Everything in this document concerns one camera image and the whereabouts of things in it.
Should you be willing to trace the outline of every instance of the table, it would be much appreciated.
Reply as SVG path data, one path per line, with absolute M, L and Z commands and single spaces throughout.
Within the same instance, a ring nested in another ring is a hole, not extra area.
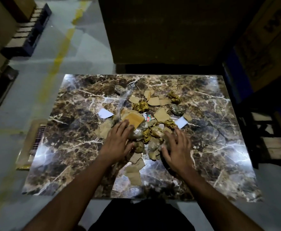
M 142 98 L 146 89 L 154 95 L 173 90 L 193 118 L 183 129 L 192 140 L 192 159 L 198 173 L 230 200 L 259 201 L 261 191 L 246 150 L 222 76 L 218 75 L 70 75 L 64 77 L 53 110 L 38 147 L 23 193 L 53 195 L 98 155 L 103 140 L 94 131 L 104 122 L 101 108 L 118 112 L 118 104 L 129 101 L 114 92 L 115 85 L 131 89 Z M 150 107 L 154 113 L 159 107 Z M 161 160 L 143 154 L 142 186 L 131 186 L 123 175 L 131 163 L 113 165 L 98 186 L 95 198 L 148 198 L 192 200 L 179 179 Z

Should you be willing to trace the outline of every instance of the white paper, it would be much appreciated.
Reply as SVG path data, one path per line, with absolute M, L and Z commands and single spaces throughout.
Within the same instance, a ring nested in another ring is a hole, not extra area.
M 179 118 L 175 121 L 175 124 L 178 126 L 179 129 L 183 128 L 186 124 L 188 124 L 188 121 L 185 120 L 184 117 Z
M 109 118 L 111 116 L 113 116 L 114 114 L 111 113 L 110 111 L 107 111 L 106 109 L 101 109 L 99 112 L 98 112 L 98 115 L 100 118 Z

